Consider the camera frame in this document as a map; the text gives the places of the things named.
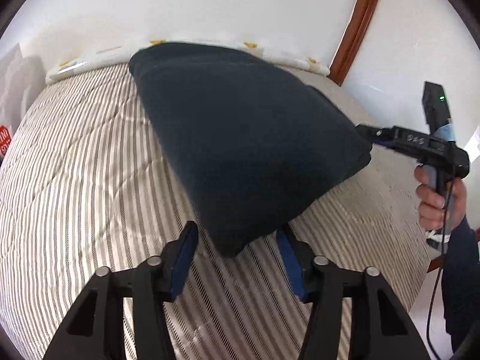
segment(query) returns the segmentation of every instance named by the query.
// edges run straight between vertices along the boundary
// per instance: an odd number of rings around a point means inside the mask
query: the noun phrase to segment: dark sleeve
[[[452,231],[443,257],[442,295],[446,331],[455,351],[480,319],[479,248],[467,218]]]

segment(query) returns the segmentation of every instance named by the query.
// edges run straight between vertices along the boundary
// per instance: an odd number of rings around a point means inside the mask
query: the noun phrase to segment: striped bedspread
[[[327,78],[291,70],[354,122],[370,122]],[[377,266],[409,308],[429,257],[416,224],[413,164],[381,148],[368,167],[291,222],[342,267]],[[154,135],[126,64],[48,86],[0,168],[0,323],[26,360],[42,358],[99,266],[132,268],[196,215]],[[296,359],[310,307],[287,285],[274,235],[223,259],[200,226],[183,294],[166,305],[178,359]],[[132,304],[125,346],[135,359]],[[344,302],[339,358],[348,354]]]

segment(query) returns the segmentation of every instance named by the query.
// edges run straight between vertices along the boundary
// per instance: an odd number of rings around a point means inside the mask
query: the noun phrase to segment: navy pillow
[[[224,256],[301,214],[370,161],[325,96],[242,51],[165,43],[130,72],[169,164]]]

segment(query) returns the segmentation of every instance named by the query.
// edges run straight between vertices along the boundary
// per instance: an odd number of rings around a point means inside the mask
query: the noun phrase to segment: blue tape
[[[176,298],[183,291],[183,286],[187,280],[191,261],[194,257],[195,249],[198,244],[198,231],[190,231],[185,243],[180,250],[175,267],[172,270],[172,298]]]
[[[388,149],[392,148],[394,145],[392,143],[388,143],[388,142],[383,142],[381,140],[376,140],[374,142],[376,145],[379,145],[379,146],[385,146],[387,147]]]
[[[283,266],[285,266],[286,274],[290,280],[290,287],[293,293],[303,301],[306,294],[303,286],[302,268],[285,232],[282,230],[277,231],[277,245],[282,256]]]
[[[453,131],[453,124],[448,123],[445,126],[441,126],[433,134],[434,137],[443,139],[447,142],[455,142],[455,132]]]

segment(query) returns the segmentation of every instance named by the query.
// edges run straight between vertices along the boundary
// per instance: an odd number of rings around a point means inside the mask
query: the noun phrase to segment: black cable
[[[430,340],[430,322],[431,322],[431,312],[434,308],[435,294],[437,292],[438,282],[440,280],[440,274],[442,273],[442,269],[443,269],[443,255],[445,253],[445,226],[446,226],[446,223],[447,223],[448,205],[450,203],[450,198],[452,196],[452,189],[453,189],[454,181],[455,181],[455,169],[453,170],[452,182],[450,183],[450,189],[447,191],[446,204],[445,204],[446,209],[445,209],[445,214],[443,215],[440,268],[438,268],[437,278],[435,279],[435,285],[433,286],[433,292],[431,294],[430,307],[428,309],[428,317],[427,317],[427,342],[428,342],[428,346],[430,347],[431,352],[433,353],[433,355],[436,357],[437,360],[442,360],[442,359],[440,358],[440,356],[438,356],[438,353],[436,352],[436,350],[434,348],[434,345],[431,343],[431,340]]]

